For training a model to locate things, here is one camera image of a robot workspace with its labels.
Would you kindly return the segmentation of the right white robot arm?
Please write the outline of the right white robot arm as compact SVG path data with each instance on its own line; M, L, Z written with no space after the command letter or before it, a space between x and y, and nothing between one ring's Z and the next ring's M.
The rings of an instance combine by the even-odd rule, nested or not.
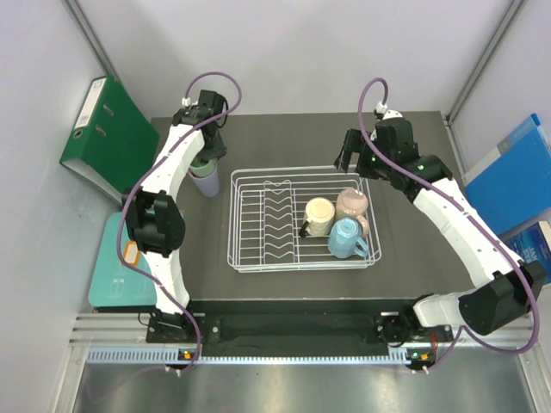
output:
M412 123L401 116L380 120L366 140L357 129L345 134L334 162L347 172L353 154L362 178L384 180L423 213L461 259L473 289L446 295L428 294L408 306L404 334L419 341L440 325L466 325L487 336L528 314L542 290L546 270L526 263L500 243L465 199L450 169L436 155L421 156Z

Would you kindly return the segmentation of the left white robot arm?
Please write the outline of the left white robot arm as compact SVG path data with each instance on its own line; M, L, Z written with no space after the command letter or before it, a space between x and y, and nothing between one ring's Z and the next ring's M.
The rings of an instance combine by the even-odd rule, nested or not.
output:
M185 99L183 107L173 115L152 171L136 192L128 189L122 195L122 202L128 207L128 237L145 259L155 286L156 304L148 324L148 342L191 342L196 338L195 320L183 312L189 304L180 264L185 223L175 198L192 163L225 156L217 122L194 127L228 108L226 98L211 90L201 91L196 103Z

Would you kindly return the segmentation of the green cup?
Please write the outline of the green cup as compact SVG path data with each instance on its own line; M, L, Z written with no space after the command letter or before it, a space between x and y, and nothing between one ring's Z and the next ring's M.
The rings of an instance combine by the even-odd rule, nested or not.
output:
M207 177L214 173L215 166L216 161L213 159L205 161L195 158L189 166L189 173L198 178Z

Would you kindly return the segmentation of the white wire dish rack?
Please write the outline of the white wire dish rack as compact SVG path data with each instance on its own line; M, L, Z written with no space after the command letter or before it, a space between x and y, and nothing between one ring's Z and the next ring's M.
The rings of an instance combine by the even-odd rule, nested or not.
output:
M368 254L333 256L327 236L302 237L306 204L322 197L331 203L353 188L371 197L368 181L332 166L234 170L230 183L227 262L240 273L367 268L382 257L373 207L364 213Z

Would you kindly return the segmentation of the purple cup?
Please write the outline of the purple cup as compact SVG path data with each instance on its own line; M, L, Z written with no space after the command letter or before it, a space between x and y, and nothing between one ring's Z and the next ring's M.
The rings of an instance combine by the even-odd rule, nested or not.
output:
M201 194L207 198L213 198L220 191L218 168L214 166L213 172L208 176L190 176Z

